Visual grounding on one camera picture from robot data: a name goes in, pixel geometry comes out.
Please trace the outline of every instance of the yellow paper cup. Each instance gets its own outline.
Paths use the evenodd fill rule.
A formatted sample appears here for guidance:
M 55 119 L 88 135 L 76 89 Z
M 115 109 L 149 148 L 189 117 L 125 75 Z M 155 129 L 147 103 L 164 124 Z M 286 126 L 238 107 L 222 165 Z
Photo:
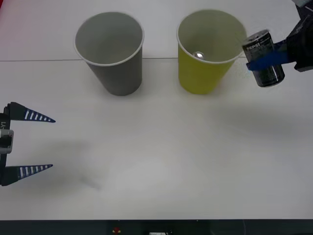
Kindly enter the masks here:
M 213 91 L 239 57 L 246 38 L 243 24 L 226 12 L 208 9 L 185 17 L 177 28 L 181 86 L 194 94 Z

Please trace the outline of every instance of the white table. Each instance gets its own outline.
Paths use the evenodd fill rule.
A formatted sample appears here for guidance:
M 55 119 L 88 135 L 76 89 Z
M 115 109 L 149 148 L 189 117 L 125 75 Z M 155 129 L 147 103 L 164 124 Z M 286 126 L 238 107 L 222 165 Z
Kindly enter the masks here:
M 143 83 L 108 94 L 83 61 L 1 62 L 13 122 L 8 165 L 54 164 L 0 189 L 0 219 L 313 218 L 312 72 L 261 89 L 240 58 L 212 95 L 145 59 Z
M 249 35 L 268 28 L 275 42 L 299 21 L 291 0 L 4 0 L 0 61 L 79 59 L 72 45 L 78 27 L 105 11 L 127 12 L 141 22 L 145 58 L 177 57 L 180 20 L 204 8 L 234 15 Z

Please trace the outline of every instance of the black can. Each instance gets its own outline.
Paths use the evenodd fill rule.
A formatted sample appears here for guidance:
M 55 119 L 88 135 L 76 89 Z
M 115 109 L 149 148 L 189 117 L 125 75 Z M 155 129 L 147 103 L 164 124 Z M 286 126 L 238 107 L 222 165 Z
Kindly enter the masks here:
M 272 37 L 268 30 L 262 30 L 248 37 L 243 49 L 249 62 L 257 60 L 274 51 Z M 274 86 L 285 78 L 285 73 L 281 65 L 271 66 L 268 69 L 253 71 L 253 75 L 260 87 Z

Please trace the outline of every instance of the paper cup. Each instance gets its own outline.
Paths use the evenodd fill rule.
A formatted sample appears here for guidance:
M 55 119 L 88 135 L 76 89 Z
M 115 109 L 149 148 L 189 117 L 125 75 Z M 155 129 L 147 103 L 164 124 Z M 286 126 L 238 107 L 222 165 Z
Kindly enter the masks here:
M 201 10 L 184 18 L 177 28 L 181 86 L 194 94 L 213 91 L 239 57 L 246 38 L 245 27 L 223 11 Z
M 74 45 L 108 92 L 128 95 L 142 81 L 143 41 L 143 28 L 133 17 L 106 12 L 80 26 Z

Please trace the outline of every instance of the cup rim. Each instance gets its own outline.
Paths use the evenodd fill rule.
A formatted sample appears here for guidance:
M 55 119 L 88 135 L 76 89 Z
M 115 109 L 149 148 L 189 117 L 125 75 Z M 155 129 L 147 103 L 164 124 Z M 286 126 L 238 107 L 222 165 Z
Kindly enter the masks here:
M 198 13 L 198 12 L 201 12 L 201 11 L 208 11 L 208 10 L 220 11 L 220 12 L 229 14 L 228 12 L 225 12 L 225 11 L 221 11 L 221 10 L 217 10 L 217 9 L 210 9 L 210 8 L 197 10 L 197 11 L 194 11 L 194 12 L 188 14 L 187 16 L 185 16 L 185 17 L 180 21 L 180 23 L 179 23 L 178 26 L 177 26 L 177 30 L 176 30 L 176 39 L 177 39 L 177 42 L 178 42 L 179 47 L 180 47 L 187 55 L 189 55 L 191 58 L 193 58 L 193 59 L 195 59 L 195 60 L 198 60 L 198 61 L 200 61 L 200 62 L 202 62 L 202 63 L 205 63 L 205 64 L 221 65 L 221 64 L 227 64 L 227 63 L 229 63 L 229 62 L 235 61 L 236 59 L 239 58 L 239 56 L 241 55 L 242 52 L 240 52 L 237 56 L 235 56 L 235 57 L 232 58 L 232 59 L 225 60 L 225 61 L 214 62 L 214 61 L 202 60 L 202 59 L 199 59 L 199 58 L 193 56 L 193 55 L 192 55 L 191 53 L 189 53 L 189 52 L 183 47 L 183 45 L 181 44 L 180 39 L 179 39 L 179 35 L 178 35 L 178 33 L 179 33 L 179 27 L 180 27 L 181 23 L 182 23 L 187 17 L 189 17 L 189 16 L 191 16 L 191 15 L 193 15 L 193 14 L 195 14 L 195 13 Z M 243 24 L 239 19 L 236 18 L 236 20 L 238 20 L 238 22 L 244 27 L 244 29 L 245 29 L 245 31 L 246 31 L 246 27 L 244 26 L 244 24 Z
M 83 24 L 84 24 L 85 22 L 87 22 L 88 20 L 90 20 L 91 18 L 93 18 L 93 17 L 95 17 L 95 16 L 98 16 L 98 15 L 101 15 L 101 14 L 105 14 L 105 13 L 119 13 L 119 14 L 124 14 L 124 15 L 126 15 L 126 16 L 129 16 L 129 17 L 131 17 L 132 19 L 134 19 L 134 20 L 137 22 L 137 24 L 140 26 L 141 31 L 142 31 L 142 39 L 141 39 L 140 45 L 139 45 L 139 47 L 137 48 L 137 50 L 136 50 L 132 55 L 130 55 L 129 57 L 127 57 L 126 59 L 121 60 L 121 61 L 119 61 L 119 62 L 112 63 L 112 64 L 99 64 L 99 63 L 95 63 L 95 62 L 92 62 L 92 61 L 90 61 L 90 60 L 87 60 L 86 58 L 84 58 L 84 57 L 81 55 L 81 53 L 79 53 L 79 51 L 78 51 L 78 49 L 77 49 L 77 47 L 76 47 L 76 36 L 77 36 L 77 33 L 79 32 L 79 30 L 81 29 L 81 27 L 83 26 Z M 144 29 L 143 29 L 141 23 L 139 22 L 139 20 L 137 20 L 134 16 L 132 16 L 132 15 L 126 13 L 126 12 L 122 12 L 122 11 L 107 11 L 107 12 L 101 12 L 101 13 L 95 14 L 95 15 L 93 15 L 93 16 L 90 16 L 89 18 L 85 19 L 85 20 L 82 22 L 82 24 L 79 26 L 79 28 L 78 28 L 78 30 L 76 31 L 75 36 L 74 36 L 74 48 L 75 48 L 76 53 L 79 55 L 79 57 L 82 58 L 86 63 L 91 64 L 91 65 L 95 65 L 95 66 L 110 67 L 110 66 L 115 66 L 115 65 L 123 64 L 124 62 L 127 62 L 127 61 L 129 61 L 130 59 L 132 59 L 132 58 L 141 50 L 142 45 L 143 45 L 143 42 L 144 42 L 144 38 L 145 38 Z

